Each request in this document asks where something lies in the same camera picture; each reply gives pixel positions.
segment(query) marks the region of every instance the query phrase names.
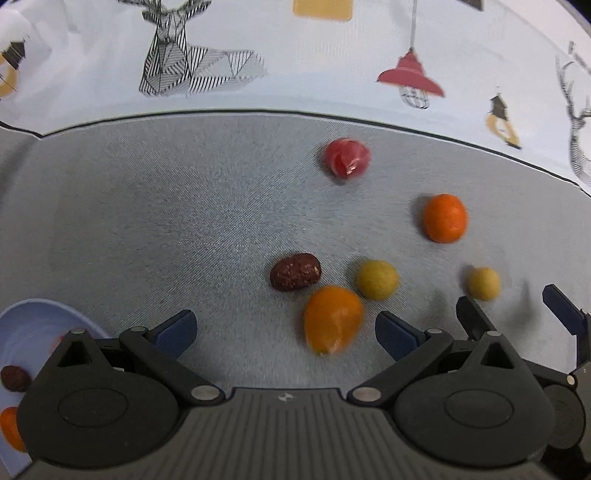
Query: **deer head drawing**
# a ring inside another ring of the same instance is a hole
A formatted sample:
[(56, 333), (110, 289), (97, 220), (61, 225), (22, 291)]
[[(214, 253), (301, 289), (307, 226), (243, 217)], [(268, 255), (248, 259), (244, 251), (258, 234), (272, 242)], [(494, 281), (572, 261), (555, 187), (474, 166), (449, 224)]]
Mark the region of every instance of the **deer head drawing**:
[(560, 62), (556, 59), (556, 70), (558, 73), (558, 81), (560, 82), (560, 88), (566, 98), (566, 111), (570, 118), (570, 166), (572, 167), (574, 174), (583, 180), (587, 185), (591, 185), (591, 168), (589, 159), (585, 156), (583, 150), (579, 145), (579, 133), (581, 129), (587, 123), (587, 118), (591, 118), (591, 105), (589, 105), (589, 97), (587, 97), (587, 105), (580, 111), (578, 115), (574, 112), (573, 102), (573, 86), (574, 82), (566, 81), (566, 70), (574, 62), (570, 61), (563, 67), (560, 66)]
[(187, 20), (207, 10), (212, 0), (187, 0), (168, 9), (162, 0), (119, 0), (144, 7), (144, 20), (156, 33), (144, 63), (139, 91), (148, 96), (177, 92), (205, 92), (220, 87), (240, 87), (266, 74), (251, 50), (217, 50), (187, 44)]

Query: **yellow fruit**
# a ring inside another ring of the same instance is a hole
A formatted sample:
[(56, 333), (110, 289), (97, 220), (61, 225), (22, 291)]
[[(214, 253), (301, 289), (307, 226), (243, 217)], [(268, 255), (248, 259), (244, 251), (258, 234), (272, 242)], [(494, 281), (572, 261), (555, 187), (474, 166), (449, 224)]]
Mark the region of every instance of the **yellow fruit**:
[(468, 279), (468, 292), (477, 300), (493, 300), (501, 293), (501, 279), (492, 268), (475, 268)]
[(384, 260), (369, 260), (357, 273), (357, 286), (370, 300), (385, 300), (398, 288), (396, 269)]
[(314, 293), (304, 311), (308, 346), (316, 353), (345, 350), (365, 319), (361, 299), (352, 291), (329, 285)]

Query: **red fruit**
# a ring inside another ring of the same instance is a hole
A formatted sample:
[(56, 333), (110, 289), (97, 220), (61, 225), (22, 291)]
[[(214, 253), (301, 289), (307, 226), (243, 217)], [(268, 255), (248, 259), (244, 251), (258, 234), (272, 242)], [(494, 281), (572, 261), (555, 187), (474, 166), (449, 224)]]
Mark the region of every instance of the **red fruit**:
[(369, 166), (371, 152), (357, 140), (339, 138), (329, 144), (324, 161), (330, 171), (340, 179), (361, 175)]

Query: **light bulb drawing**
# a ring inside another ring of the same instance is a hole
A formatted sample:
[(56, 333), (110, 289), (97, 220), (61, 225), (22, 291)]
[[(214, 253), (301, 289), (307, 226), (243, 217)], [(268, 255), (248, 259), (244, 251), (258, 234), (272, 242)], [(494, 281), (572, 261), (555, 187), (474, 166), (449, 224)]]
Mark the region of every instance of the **light bulb drawing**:
[(23, 58), (25, 58), (24, 41), (10, 42), (8, 48), (0, 54), (0, 99), (17, 91), (18, 67)]
[(404, 57), (400, 57), (396, 68), (380, 73), (377, 81), (397, 85), (402, 101), (408, 106), (427, 109), (430, 106), (429, 95), (445, 97), (445, 93), (436, 82), (425, 76), (423, 65), (418, 60), (414, 48), (417, 28), (417, 3), (418, 0), (414, 0), (413, 23), (408, 52)]
[(501, 98), (500, 93), (497, 93), (495, 97), (491, 98), (491, 111), (486, 116), (486, 126), (494, 135), (504, 140), (507, 145), (521, 150), (519, 137), (511, 121), (509, 121), (507, 105)]

